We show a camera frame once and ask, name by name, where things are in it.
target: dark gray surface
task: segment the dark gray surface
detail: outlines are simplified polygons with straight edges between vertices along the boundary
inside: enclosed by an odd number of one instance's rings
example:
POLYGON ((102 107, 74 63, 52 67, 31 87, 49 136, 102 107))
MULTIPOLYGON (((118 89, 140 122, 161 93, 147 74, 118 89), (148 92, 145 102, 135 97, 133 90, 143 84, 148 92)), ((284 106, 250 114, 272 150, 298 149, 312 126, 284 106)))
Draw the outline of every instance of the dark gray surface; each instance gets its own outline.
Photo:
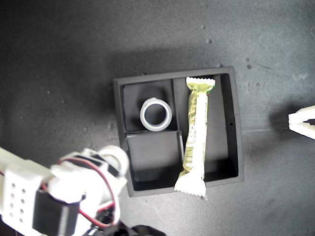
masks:
POLYGON ((315 104, 314 12, 311 0, 2 1, 0 146, 49 166, 118 144, 113 78, 233 65, 245 181, 207 202, 125 195, 122 220, 170 236, 312 236, 315 141, 286 115, 315 104))

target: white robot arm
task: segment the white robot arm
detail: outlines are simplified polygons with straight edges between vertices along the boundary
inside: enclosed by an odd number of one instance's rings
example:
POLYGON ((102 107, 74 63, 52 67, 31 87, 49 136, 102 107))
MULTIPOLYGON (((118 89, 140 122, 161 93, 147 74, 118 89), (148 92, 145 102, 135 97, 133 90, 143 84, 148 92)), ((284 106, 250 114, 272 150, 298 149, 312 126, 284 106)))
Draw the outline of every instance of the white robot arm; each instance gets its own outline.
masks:
POLYGON ((128 169, 128 156, 116 146, 73 152, 50 169, 0 148, 2 220, 25 236, 82 236, 91 224, 115 225, 128 169), (95 219, 109 207, 109 222, 95 219))

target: white ring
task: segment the white ring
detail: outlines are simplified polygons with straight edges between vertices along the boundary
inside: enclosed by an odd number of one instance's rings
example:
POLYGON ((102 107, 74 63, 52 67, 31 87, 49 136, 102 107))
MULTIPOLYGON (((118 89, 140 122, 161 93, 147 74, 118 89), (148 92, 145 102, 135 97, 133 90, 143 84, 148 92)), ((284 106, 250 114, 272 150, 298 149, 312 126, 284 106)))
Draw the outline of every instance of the white ring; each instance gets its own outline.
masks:
POLYGON ((162 130, 166 129, 169 126, 169 124, 171 123, 172 111, 166 102, 153 97, 153 98, 146 100, 143 103, 141 111, 140 111, 140 120, 146 129, 148 129, 150 131, 162 131, 162 130), (145 113, 146 113, 147 108, 150 107, 151 105, 155 105, 155 104, 161 105, 166 111, 165 119, 161 124, 150 124, 149 122, 147 122, 147 120, 145 118, 145 113))

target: black tray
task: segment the black tray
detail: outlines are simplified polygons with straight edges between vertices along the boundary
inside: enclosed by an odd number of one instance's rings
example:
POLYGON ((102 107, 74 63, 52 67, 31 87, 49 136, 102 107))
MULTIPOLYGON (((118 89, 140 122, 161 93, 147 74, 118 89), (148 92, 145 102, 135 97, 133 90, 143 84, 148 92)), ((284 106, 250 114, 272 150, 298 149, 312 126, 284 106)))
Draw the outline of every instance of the black tray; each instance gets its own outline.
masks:
MULTIPOLYGON (((127 187, 131 197, 174 191, 188 134, 188 76, 216 80, 208 95, 206 186, 244 180, 233 67, 115 79, 120 144, 130 159, 127 187), (143 102, 152 97, 165 101, 172 110, 172 121, 161 132, 146 130, 139 118, 143 102)), ((158 111, 148 116, 151 120, 163 117, 158 111)))

